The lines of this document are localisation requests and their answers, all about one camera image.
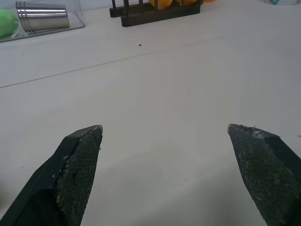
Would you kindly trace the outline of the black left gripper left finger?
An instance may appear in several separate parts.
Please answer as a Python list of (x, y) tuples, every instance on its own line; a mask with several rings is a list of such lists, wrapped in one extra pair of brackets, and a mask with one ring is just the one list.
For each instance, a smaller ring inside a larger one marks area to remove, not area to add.
[(80, 226), (92, 190), (102, 125), (66, 136), (30, 177), (0, 226)]

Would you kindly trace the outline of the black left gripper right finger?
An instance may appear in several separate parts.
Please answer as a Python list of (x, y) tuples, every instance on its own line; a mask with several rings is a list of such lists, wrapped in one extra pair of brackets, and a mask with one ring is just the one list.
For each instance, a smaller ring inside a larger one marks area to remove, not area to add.
[(301, 158), (272, 133), (228, 125), (243, 182), (267, 226), (301, 226)]

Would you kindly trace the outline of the clear plastic box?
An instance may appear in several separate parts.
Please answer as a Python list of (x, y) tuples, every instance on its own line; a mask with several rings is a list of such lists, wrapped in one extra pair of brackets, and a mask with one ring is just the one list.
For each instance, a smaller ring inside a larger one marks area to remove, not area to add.
[(80, 0), (0, 0), (0, 43), (83, 27)]

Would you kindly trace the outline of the stainless steel cup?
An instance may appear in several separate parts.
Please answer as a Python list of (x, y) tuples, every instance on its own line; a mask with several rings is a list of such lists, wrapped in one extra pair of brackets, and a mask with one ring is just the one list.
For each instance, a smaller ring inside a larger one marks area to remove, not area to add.
[(59, 30), (70, 27), (65, 5), (17, 1), (16, 12), (25, 32)]

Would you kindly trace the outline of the green soft ball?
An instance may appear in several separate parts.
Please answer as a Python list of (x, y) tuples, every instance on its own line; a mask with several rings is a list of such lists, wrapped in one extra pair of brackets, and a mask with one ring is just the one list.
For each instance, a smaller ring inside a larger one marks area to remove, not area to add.
[(8, 9), (0, 9), (0, 38), (13, 35), (18, 26), (15, 13)]

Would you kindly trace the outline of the white patterned object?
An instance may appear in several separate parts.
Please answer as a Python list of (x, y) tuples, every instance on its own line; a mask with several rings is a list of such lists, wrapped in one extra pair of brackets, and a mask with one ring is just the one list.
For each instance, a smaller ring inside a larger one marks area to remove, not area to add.
[(294, 6), (299, 5), (301, 0), (263, 0), (265, 3), (276, 6)]

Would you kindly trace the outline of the dark wooden rack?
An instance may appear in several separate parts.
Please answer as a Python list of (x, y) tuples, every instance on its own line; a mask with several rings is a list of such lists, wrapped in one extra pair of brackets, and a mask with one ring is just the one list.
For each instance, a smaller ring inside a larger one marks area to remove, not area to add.
[(172, 0), (170, 6), (160, 9), (159, 0), (154, 0), (154, 4), (138, 0), (137, 4), (132, 5), (129, 4), (129, 0), (123, 0), (123, 5), (119, 7), (116, 6), (115, 0), (112, 0), (110, 16), (121, 18), (123, 27), (131, 27), (199, 14), (202, 4), (203, 0), (195, 0), (190, 4), (186, 4), (186, 0), (180, 0), (180, 2)]

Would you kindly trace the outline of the orange fruit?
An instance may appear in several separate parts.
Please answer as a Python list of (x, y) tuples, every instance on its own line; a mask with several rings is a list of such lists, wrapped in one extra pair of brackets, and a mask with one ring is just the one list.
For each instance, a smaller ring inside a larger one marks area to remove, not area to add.
[(173, 0), (148, 0), (153, 7), (158, 7), (159, 10), (168, 8)]

